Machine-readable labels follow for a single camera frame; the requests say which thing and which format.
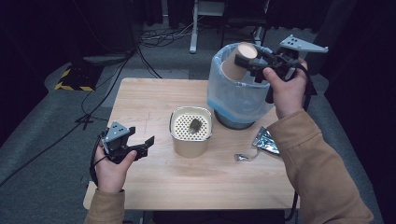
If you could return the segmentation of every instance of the perforated container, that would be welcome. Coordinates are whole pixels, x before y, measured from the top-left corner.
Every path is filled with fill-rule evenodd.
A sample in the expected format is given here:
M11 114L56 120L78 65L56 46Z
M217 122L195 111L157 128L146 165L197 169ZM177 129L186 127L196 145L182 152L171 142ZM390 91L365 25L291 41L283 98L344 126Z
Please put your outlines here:
M202 124L197 133L189 132L194 119L198 119ZM205 152L208 139L212 136L212 115L201 107L178 107L172 113L169 131L173 137L174 150L178 155L186 158L198 157Z

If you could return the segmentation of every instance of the cable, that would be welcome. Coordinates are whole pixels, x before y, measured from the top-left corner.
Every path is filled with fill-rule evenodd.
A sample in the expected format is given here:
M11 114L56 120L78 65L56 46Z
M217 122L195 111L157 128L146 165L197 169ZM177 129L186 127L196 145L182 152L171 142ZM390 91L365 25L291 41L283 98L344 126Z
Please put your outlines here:
M96 142L95 142L95 145L93 146L92 154L91 154L91 165L90 165L90 176L91 176L91 179L95 183L96 186L99 186L99 182L98 182L99 180L98 180L98 176L96 175L95 166L96 166L96 164L99 161L104 160L105 158L107 158L107 156L104 156L98 162L95 162L96 151L97 151L97 148L99 146L100 140L101 140L101 134L98 135L98 137L96 139Z
M118 79L118 77L120 76L120 72L122 70L122 68L125 66L125 64L128 62L128 60L125 60L124 63L122 63L120 65L120 71L117 75L116 81ZM102 101L96 106L96 108L89 113L87 116L87 118L89 118L93 112L95 112L99 106L105 101L105 99L108 97L108 95L111 93L111 91L113 90L116 81L113 83L113 85L111 86L109 92L107 93L107 95L104 97L104 99L102 99ZM44 150L42 150L41 152L39 152L38 154L36 154L35 156L33 156L32 159L30 159L29 161L27 161L26 163L24 163L22 166L20 166L18 169L16 169L14 172L12 172L8 177L6 177L1 183L0 183L0 188L3 187L8 180L14 176L15 174L17 174L21 169L23 169L24 167L26 167L27 165L29 165L30 163L32 163L35 159L37 159L39 156L41 156L43 153L45 153L46 151L50 150L51 148L53 148L54 146L56 146L58 143L60 143L62 140L64 140L70 133L72 133L79 125L81 125L82 123L84 123L85 119L82 119L76 126L74 126L69 132L67 132L66 134L64 134L64 136L62 136L61 138L59 138L57 141L55 141L53 144L51 144L49 147L46 147Z
M102 157L99 161L102 161L102 160L104 160L106 158L108 158L108 156ZM99 161L96 161L95 164L93 165L93 167L95 167L99 163Z
M98 85L98 86L96 87L96 89L102 87L102 86L103 86L105 83L107 83L111 78L113 78L113 77L117 74L117 71L120 69L121 66L122 66L122 63L116 68L116 71L114 72L114 74L113 74L112 76L108 77L103 83L101 83L100 85ZM86 116L88 116L89 113L85 111L85 109L84 109L84 103L85 103L85 101L87 100L88 96L91 95L91 93L92 93L92 91L90 91L90 93L88 93L88 94L85 96L84 100L81 102L81 110L82 110L82 112L83 112ZM93 119L99 119L99 120L105 120L105 121L108 120L108 119L100 119L100 118L97 118L97 117L94 117L94 116L91 116L91 118L93 118Z
M192 28L192 26L193 26L193 23L190 23L185 28L179 29L179 30L175 30L174 32L171 32L171 33L165 33L166 31L168 31L168 29L165 29L159 35L157 34L157 31L159 31L159 30L149 30L149 31L146 31L145 33L142 34L142 36L140 37L140 43L141 43L142 46L148 47L148 48L165 47L167 45L172 44L174 41L183 38L186 35L192 35L192 32L183 34L184 32L190 30ZM155 39L157 39L156 43L149 43L148 42L148 40L155 40Z
M117 59L107 59L107 60L93 60L89 57L84 57L84 60L92 66L105 67L117 63L122 63L124 60L128 59L129 54L125 54L123 57Z
M155 76L156 78L163 78L160 76L160 74L158 74L155 69L151 66L151 64L149 64L149 62L146 60L146 58L143 56L142 50L140 49L140 47L137 47L137 55L140 56L140 59L142 60L142 63L147 67L148 71L151 73L151 71L154 73L151 73L153 76Z
M308 70L306 70L306 68L304 66L302 66L300 63L298 63L297 68L300 68L301 70L303 70L303 72L306 76L305 99L304 99L303 109L305 111L307 111L307 109L309 107L309 103L311 101L311 95L312 95L311 89L313 87L313 83L311 80L311 76L309 76ZM294 213L296 213L298 196L299 195L298 195L297 191L294 191L293 205L291 206L290 214L288 217L285 218L285 221L290 221L293 218Z
M84 20L85 24L87 25L88 29L90 30L92 36L96 39L96 41L99 43L99 45L102 46L102 48L107 49L108 51L113 52L113 53L128 53L128 52L132 52L132 51L133 51L134 47L132 47L132 48L130 48L130 49L124 51L124 52L120 52L120 51L116 51L116 50L113 50L113 49L111 49L111 48L108 48L108 47L99 39L99 37L95 34L95 32L92 30L90 24L88 23L87 19L85 19L84 14L82 13L81 9L79 8L78 4L76 3L76 0L73 0L73 3L74 3L74 5L75 5L76 9L78 10L79 15L80 15L81 18Z

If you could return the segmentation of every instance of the sleeve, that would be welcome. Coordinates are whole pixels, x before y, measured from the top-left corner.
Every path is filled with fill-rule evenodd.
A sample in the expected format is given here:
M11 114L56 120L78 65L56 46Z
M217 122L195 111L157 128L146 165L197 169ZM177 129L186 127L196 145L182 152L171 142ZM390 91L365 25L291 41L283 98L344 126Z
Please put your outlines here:
M270 125L290 183L300 195L304 223L369 223L372 212L341 157L300 110Z
M124 217L125 191L107 193L98 189L93 195L91 208L85 218L86 224L119 224Z

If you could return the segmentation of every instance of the cup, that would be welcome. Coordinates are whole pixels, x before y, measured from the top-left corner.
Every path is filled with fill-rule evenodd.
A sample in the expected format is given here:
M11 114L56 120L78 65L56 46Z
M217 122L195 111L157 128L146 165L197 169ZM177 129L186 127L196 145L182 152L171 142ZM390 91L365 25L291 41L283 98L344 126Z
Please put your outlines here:
M257 50L254 48L252 44L247 42L241 42L238 46L233 50L231 55L221 64L221 70L227 78L235 81L242 80L244 78L247 69L241 66L238 66L234 63L235 55L242 55L252 62L257 57Z

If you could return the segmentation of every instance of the crumpled foil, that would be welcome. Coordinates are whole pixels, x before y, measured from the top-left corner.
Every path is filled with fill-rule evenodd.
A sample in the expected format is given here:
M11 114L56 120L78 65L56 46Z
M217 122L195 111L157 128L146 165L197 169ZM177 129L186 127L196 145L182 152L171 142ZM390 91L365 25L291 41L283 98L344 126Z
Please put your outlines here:
M258 150L269 151L279 155L279 150L277 149L274 139L264 127L261 127L257 133L257 136L253 141L253 146L255 146Z

